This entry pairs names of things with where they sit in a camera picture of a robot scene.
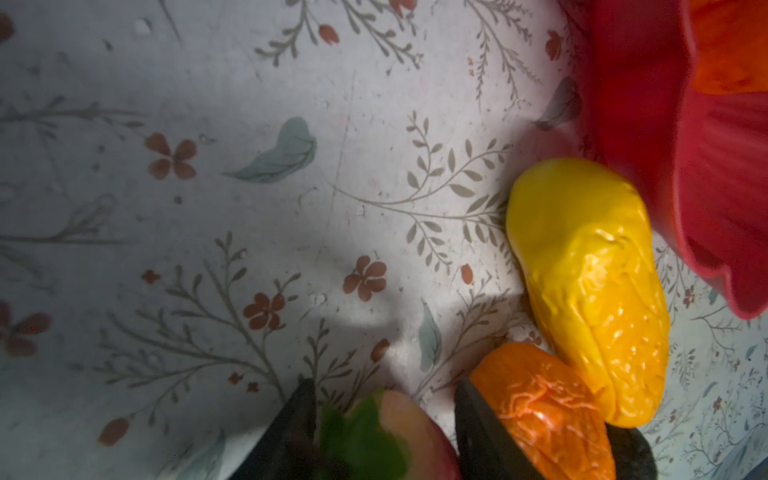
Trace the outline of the dark fake avocado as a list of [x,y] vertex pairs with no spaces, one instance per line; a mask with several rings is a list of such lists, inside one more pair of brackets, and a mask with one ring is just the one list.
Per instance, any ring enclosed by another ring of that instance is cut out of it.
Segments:
[[606,425],[617,480],[657,480],[658,469],[648,441],[637,428]]

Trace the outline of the yellow fake corn cob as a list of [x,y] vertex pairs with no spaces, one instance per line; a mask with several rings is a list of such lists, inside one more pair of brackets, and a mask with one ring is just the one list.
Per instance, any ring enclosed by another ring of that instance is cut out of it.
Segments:
[[515,180],[506,228],[551,348],[607,423],[649,423],[665,390],[670,317],[636,188],[594,161],[544,160]]

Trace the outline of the small orange fake tangerine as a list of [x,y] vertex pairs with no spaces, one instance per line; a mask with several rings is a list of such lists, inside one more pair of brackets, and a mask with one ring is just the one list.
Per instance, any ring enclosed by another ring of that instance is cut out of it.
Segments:
[[526,343],[491,351],[470,380],[546,479],[615,479],[595,397],[571,367]]

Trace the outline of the red green fake apple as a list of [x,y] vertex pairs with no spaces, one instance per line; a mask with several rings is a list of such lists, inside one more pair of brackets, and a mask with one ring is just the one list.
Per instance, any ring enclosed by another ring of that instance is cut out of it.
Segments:
[[319,450],[351,479],[460,479],[458,456],[440,426],[409,396],[378,389],[345,413],[322,409]]

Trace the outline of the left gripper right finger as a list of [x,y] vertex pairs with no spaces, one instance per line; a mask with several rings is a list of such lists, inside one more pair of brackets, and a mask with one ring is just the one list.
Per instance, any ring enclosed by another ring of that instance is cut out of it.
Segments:
[[544,480],[469,379],[457,384],[454,403],[463,479]]

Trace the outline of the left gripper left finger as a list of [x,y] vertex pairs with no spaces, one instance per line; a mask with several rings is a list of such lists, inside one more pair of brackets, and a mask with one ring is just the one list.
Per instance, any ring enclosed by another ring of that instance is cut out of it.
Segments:
[[312,479],[317,472],[335,479],[336,461],[313,443],[316,422],[314,382],[305,379],[230,479]]

